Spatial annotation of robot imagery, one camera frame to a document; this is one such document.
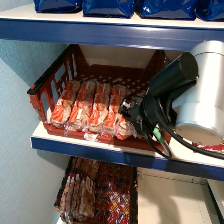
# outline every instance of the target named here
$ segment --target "plastic wrapper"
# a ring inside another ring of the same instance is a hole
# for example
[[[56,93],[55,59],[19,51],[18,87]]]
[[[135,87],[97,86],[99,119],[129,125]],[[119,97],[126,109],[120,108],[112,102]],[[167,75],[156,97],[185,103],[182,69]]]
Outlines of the plastic wrapper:
[[[61,201],[60,201],[60,205],[58,207],[58,210],[60,213],[64,213],[66,210],[66,198],[67,198],[67,194],[68,194],[68,190],[69,190],[69,185],[71,182],[71,177],[68,176],[67,182],[65,184],[65,188],[61,197]]]
[[[143,18],[195,20],[198,0],[139,0]]]
[[[199,0],[197,16],[205,21],[224,21],[224,1],[223,0]]]
[[[62,13],[81,10],[81,0],[34,0],[36,12]]]
[[[84,221],[87,219],[86,216],[80,214],[79,210],[80,210],[80,204],[81,204],[81,198],[82,198],[82,189],[84,187],[84,179],[82,177],[82,175],[80,174],[79,175],[79,179],[77,181],[77,191],[76,191],[76,205],[75,205],[75,208],[74,208],[74,212],[73,212],[73,217],[77,220],[79,220],[80,222]]]
[[[204,150],[224,153],[224,143],[221,143],[219,145],[199,145],[194,143],[194,145]]]
[[[130,18],[134,13],[137,0],[84,0],[84,16]]]
[[[93,221],[100,223],[132,223],[131,167],[102,162],[95,183],[96,210]]]
[[[86,176],[83,179],[82,197],[79,207],[79,214],[87,218],[93,218],[95,209],[95,184]]]
[[[77,158],[75,168],[80,169],[82,167],[84,160],[85,160],[84,158]]]
[[[73,222],[73,216],[71,213],[71,204],[72,204],[73,190],[74,190],[74,186],[75,186],[75,178],[76,178],[76,175],[75,175],[75,173],[73,173],[73,175],[71,176],[71,182],[70,182],[68,193],[66,196],[65,219],[66,219],[67,223]]]
[[[92,159],[84,159],[81,170],[83,173],[87,174],[91,180],[95,180],[99,166],[100,166],[99,161]]]
[[[108,115],[110,93],[110,84],[97,83],[93,111],[89,119],[89,130],[92,132],[102,132],[103,123]]]
[[[111,91],[109,113],[103,125],[103,134],[116,135],[116,123],[122,118],[118,113],[122,100],[127,96],[127,89],[124,86],[113,86]]]
[[[71,80],[66,83],[65,89],[63,90],[61,97],[58,99],[50,118],[52,125],[57,128],[62,128],[68,121],[72,105],[75,102],[79,89],[80,82],[78,81]]]
[[[125,140],[126,138],[130,136],[137,137],[137,132],[135,131],[134,126],[130,123],[130,121],[126,120],[124,117],[122,117],[117,122],[117,128],[116,128],[116,136],[120,140]]]
[[[89,118],[93,108],[93,98],[96,90],[96,82],[83,82],[73,106],[70,118],[66,125],[65,135],[67,131],[81,131],[89,125]]]

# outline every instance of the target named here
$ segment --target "red basket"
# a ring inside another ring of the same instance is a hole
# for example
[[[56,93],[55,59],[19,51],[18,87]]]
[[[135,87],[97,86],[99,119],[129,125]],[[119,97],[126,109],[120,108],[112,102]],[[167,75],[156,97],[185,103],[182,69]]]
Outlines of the red basket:
[[[46,96],[51,112],[53,112],[56,103],[53,99],[53,88],[55,88],[57,97],[59,98],[64,85],[70,79],[82,81],[97,79],[97,81],[103,83],[109,82],[112,85],[124,85],[131,92],[128,97],[133,98],[139,93],[147,90],[149,81],[162,70],[164,59],[164,51],[157,50],[145,69],[98,64],[90,66],[87,63],[81,48],[78,45],[70,45],[34,83],[27,93],[30,95],[30,102],[33,105],[33,108],[38,110],[39,116],[47,132],[52,135],[64,136],[64,129],[58,129],[47,122],[42,100],[43,93]],[[57,80],[56,77],[58,72],[62,68],[64,69],[64,72],[59,80]],[[83,132],[77,131],[70,132],[67,137],[84,140],[83,136]],[[151,148],[145,140],[140,140],[134,137],[130,137],[123,141],[117,138],[109,138],[105,136],[98,136],[97,138],[99,142],[107,144],[151,151]],[[166,140],[169,142],[170,137],[166,136]],[[155,146],[162,150],[160,144],[155,143]]]

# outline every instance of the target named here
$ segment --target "white shelf board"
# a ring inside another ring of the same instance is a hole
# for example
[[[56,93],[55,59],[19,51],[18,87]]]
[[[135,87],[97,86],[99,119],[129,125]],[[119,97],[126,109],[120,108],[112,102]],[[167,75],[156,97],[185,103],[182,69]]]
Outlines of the white shelf board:
[[[79,140],[79,139],[50,135],[47,133],[42,122],[39,123],[38,127],[36,128],[36,130],[34,131],[32,135],[32,138],[46,139],[46,140],[54,141],[56,143],[71,143],[74,145],[106,149],[109,151],[127,152],[127,153],[155,156],[157,158],[162,158],[157,153],[146,151],[146,150],[134,149],[134,148],[128,148],[128,147],[118,147],[118,146],[109,145],[109,144],[100,143],[100,142],[89,142],[86,140]],[[178,143],[173,138],[171,139],[170,147],[172,149],[174,160],[224,168],[223,160],[211,158],[205,155],[201,155],[199,153],[194,153],[193,151],[189,150],[188,148]]]
[[[111,24],[130,24],[130,25],[146,25],[160,27],[191,27],[191,28],[208,28],[217,29],[224,28],[223,22],[205,22],[200,19],[195,21],[185,20],[158,20],[158,19],[141,19],[136,13],[131,19],[121,18],[95,18],[83,17],[83,12],[78,13],[37,13],[34,4],[0,12],[0,18],[3,19],[20,19],[20,20],[45,20],[45,21],[66,21],[81,23],[111,23]]]
[[[215,180],[208,180],[208,183],[224,218],[224,183]]]
[[[207,185],[143,175],[138,178],[138,223],[218,224]]]

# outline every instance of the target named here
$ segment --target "lower shelf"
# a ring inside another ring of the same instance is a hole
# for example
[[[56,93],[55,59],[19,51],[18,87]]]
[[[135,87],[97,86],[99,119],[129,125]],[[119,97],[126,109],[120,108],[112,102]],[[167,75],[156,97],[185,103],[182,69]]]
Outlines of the lower shelf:
[[[147,175],[138,178],[138,223],[219,223],[208,184]]]
[[[208,180],[208,183],[219,207],[222,218],[224,219],[224,183],[214,180]]]
[[[173,159],[166,160],[157,153],[142,150],[141,147],[118,147],[49,135],[40,122],[31,136],[31,145],[34,149],[65,155],[224,181],[223,160],[194,153],[174,139],[170,142]]]

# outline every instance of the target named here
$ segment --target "white cylinder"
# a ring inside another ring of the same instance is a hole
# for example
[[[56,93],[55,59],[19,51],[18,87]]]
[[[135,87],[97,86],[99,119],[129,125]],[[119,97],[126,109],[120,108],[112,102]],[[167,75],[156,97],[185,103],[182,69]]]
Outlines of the white cylinder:
[[[224,136],[224,43],[207,41],[190,52],[199,70],[197,84],[172,104],[176,132],[202,145],[217,145]]]

